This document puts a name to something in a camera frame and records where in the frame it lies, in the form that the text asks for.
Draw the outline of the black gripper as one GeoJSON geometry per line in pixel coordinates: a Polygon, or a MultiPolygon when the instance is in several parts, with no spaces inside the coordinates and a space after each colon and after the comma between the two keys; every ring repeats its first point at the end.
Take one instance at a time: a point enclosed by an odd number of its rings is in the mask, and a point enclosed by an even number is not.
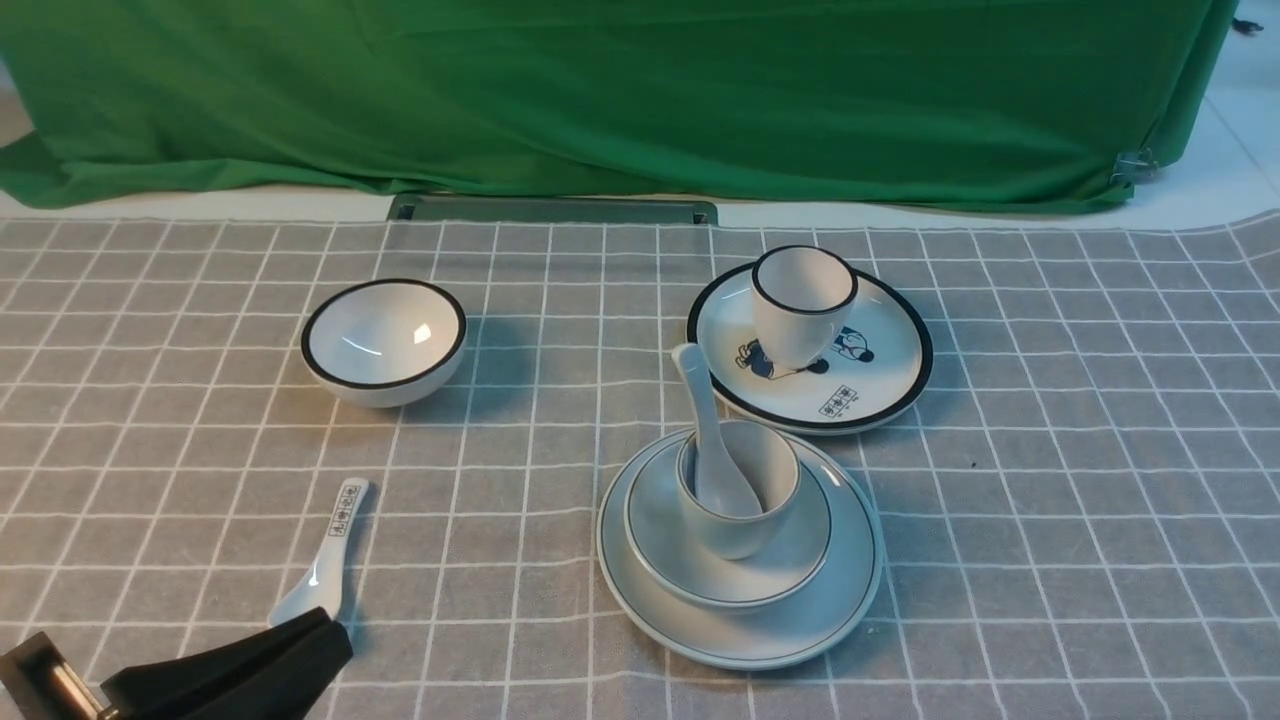
{"type": "Polygon", "coordinates": [[[108,708],[45,632],[1,656],[1,682],[24,719],[302,719],[355,652],[321,609],[221,647],[124,667],[101,689],[108,708]]]}

